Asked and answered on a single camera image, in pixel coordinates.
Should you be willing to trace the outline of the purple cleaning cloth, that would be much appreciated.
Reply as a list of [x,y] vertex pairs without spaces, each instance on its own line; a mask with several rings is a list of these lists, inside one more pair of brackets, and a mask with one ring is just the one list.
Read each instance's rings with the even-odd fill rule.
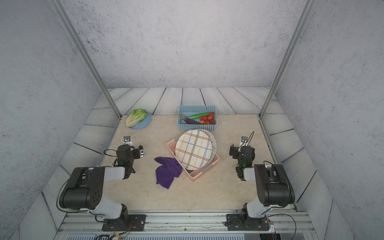
[[160,164],[156,169],[156,184],[169,189],[174,178],[178,178],[181,175],[183,167],[175,158],[157,157],[155,161]]

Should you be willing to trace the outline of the white plaid striped plate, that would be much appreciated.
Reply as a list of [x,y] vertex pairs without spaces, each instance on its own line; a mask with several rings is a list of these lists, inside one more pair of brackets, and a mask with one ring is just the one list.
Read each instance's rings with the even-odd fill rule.
[[213,140],[206,130],[185,132],[175,147],[175,157],[187,171],[196,171],[208,165],[215,156]]

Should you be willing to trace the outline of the colourful squiggle pattern plate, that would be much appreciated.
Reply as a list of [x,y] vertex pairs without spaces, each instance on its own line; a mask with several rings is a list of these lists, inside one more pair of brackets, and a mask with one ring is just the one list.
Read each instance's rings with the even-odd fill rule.
[[205,129],[200,129],[200,131],[204,132],[209,140],[211,141],[211,144],[212,144],[212,153],[211,153],[211,158],[209,160],[209,163],[214,159],[215,155],[216,155],[216,152],[217,152],[217,142],[216,142],[216,139],[214,137],[214,135],[209,132],[208,130],[205,130]]

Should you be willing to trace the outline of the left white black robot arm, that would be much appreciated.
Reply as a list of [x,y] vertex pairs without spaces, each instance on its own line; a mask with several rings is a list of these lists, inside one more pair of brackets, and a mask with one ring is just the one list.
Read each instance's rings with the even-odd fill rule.
[[125,231],[133,226],[127,207],[103,196],[104,184],[125,180],[135,173],[134,161],[144,156],[144,148],[129,144],[116,150],[116,159],[110,167],[77,167],[59,190],[57,208],[64,213],[89,212],[103,217],[104,232]]

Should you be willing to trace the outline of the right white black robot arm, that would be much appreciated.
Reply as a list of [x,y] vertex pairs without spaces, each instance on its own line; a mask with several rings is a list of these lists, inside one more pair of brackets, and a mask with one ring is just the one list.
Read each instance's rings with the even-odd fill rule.
[[268,225],[266,213],[282,209],[295,202],[295,192],[281,164],[263,161],[254,164],[255,149],[245,143],[239,147],[230,146],[229,155],[238,161],[236,173],[241,181],[255,182],[257,197],[245,203],[241,213],[227,226],[238,223],[245,230],[265,229]]

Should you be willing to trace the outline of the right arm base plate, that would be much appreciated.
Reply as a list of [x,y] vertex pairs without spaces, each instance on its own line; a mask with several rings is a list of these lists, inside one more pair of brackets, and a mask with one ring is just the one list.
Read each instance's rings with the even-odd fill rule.
[[241,214],[227,214],[224,223],[228,231],[269,231],[268,221],[244,217]]

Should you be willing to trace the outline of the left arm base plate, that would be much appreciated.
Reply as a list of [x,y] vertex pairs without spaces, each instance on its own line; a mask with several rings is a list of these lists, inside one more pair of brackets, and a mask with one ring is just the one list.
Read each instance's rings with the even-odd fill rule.
[[147,215],[123,214],[114,220],[104,220],[102,232],[142,232],[146,224]]

